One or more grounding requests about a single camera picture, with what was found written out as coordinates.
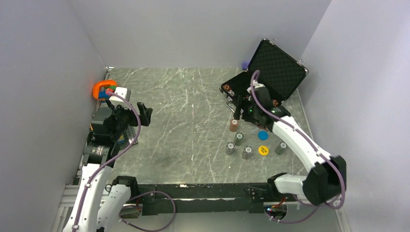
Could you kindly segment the red poker chip stack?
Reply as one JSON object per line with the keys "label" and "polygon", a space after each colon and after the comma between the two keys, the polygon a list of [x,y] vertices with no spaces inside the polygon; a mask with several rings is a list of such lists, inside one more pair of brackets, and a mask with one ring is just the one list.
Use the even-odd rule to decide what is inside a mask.
{"label": "red poker chip stack", "polygon": [[239,123],[238,120],[232,119],[232,120],[230,121],[229,131],[231,131],[231,132],[237,131],[238,123]]}

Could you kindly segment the black poker chip case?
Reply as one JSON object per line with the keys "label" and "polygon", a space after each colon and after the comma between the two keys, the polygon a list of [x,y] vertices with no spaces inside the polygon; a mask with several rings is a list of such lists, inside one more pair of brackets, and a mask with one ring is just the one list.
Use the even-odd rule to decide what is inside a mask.
{"label": "black poker chip case", "polygon": [[[249,62],[248,69],[220,85],[220,91],[236,107],[239,96],[251,96],[250,83],[252,74],[260,71],[256,81],[263,84],[266,90],[257,93],[258,101],[272,114],[278,109],[278,117],[290,113],[282,107],[308,75],[308,69],[292,58],[281,48],[266,38],[262,39]],[[272,127],[260,127],[271,131]]]}

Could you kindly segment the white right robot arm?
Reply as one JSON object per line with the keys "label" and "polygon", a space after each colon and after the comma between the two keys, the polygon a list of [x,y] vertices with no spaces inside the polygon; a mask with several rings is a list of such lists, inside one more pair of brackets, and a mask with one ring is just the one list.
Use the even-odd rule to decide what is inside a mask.
{"label": "white right robot arm", "polygon": [[314,206],[344,198],[346,162],[320,148],[296,123],[291,113],[274,103],[268,88],[254,82],[236,97],[243,120],[259,124],[279,137],[302,162],[306,175],[279,173],[267,180],[267,196],[278,201],[286,195],[302,196]]}

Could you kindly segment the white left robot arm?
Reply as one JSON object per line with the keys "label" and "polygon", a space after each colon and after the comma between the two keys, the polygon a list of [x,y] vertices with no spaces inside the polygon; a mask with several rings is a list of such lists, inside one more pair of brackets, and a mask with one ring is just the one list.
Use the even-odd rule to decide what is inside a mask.
{"label": "white left robot arm", "polygon": [[131,109],[109,103],[95,110],[90,123],[87,145],[83,150],[83,167],[73,210],[64,226],[64,232],[107,232],[125,202],[138,199],[139,189],[135,177],[118,176],[112,182],[105,202],[103,193],[118,155],[118,140],[127,128],[149,126],[152,108],[137,103],[139,118]]}

